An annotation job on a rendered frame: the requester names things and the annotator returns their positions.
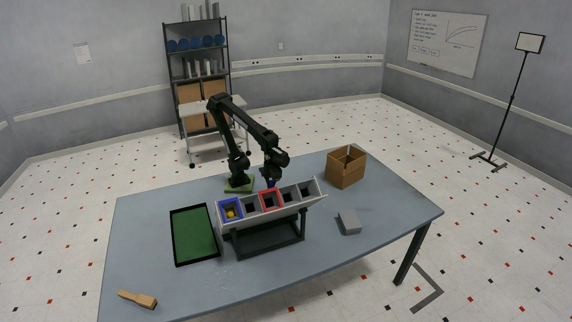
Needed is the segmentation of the brown cardboard box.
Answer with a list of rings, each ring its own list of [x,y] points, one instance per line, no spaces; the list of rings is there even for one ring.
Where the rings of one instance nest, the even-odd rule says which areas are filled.
[[[366,152],[348,145],[327,153],[324,179],[341,190],[351,186],[364,177]]]

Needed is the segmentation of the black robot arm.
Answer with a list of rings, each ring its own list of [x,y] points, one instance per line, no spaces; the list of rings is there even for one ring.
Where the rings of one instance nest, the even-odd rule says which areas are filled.
[[[228,167],[232,173],[231,178],[228,178],[231,188],[237,188],[251,183],[248,175],[244,173],[245,170],[249,169],[251,163],[248,157],[245,156],[245,153],[240,152],[238,149],[223,112],[234,119],[235,122],[248,131],[255,141],[258,142],[257,144],[260,145],[260,150],[264,152],[265,162],[270,162],[270,164],[263,162],[265,174],[271,174],[272,181],[279,181],[282,178],[282,171],[279,167],[286,168],[290,162],[290,158],[287,152],[278,147],[278,135],[272,130],[261,126],[232,101],[233,97],[231,97],[230,94],[222,92],[211,96],[206,105],[206,109],[212,114],[222,137],[223,144],[227,149],[227,155],[229,157],[229,159],[227,159]]]

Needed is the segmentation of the blue square frame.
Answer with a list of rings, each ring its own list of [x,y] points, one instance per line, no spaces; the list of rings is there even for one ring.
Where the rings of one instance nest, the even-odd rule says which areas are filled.
[[[234,220],[230,220],[230,221],[226,221],[226,220],[225,220],[225,217],[224,217],[224,215],[223,215],[223,210],[222,210],[222,206],[221,206],[221,205],[224,204],[224,203],[233,202],[233,201],[235,201],[235,200],[236,200],[236,203],[237,203],[238,210],[239,210],[239,212],[240,212],[241,218],[234,219]],[[236,220],[241,220],[241,219],[243,219],[243,214],[242,214],[242,211],[241,211],[241,208],[240,208],[240,204],[239,204],[239,201],[238,201],[238,197],[234,197],[234,198],[226,199],[226,200],[220,200],[220,201],[218,201],[218,203],[219,203],[219,206],[220,206],[220,211],[221,211],[221,215],[222,215],[223,223],[224,223],[224,224],[229,223],[229,222],[232,222],[232,221],[236,221]]]

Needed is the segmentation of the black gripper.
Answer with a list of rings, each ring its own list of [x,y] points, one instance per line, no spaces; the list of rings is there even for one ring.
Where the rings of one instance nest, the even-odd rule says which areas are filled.
[[[270,162],[265,162],[265,163],[270,164]],[[265,174],[264,167],[260,167],[259,172],[261,173],[261,176],[265,178],[266,185],[269,187],[269,178],[271,178],[270,174]]]

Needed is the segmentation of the grey hinged case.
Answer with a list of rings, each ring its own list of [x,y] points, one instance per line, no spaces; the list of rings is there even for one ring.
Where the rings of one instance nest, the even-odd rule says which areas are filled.
[[[355,210],[346,210],[338,212],[338,221],[341,224],[345,236],[360,234],[363,226],[357,217]]]

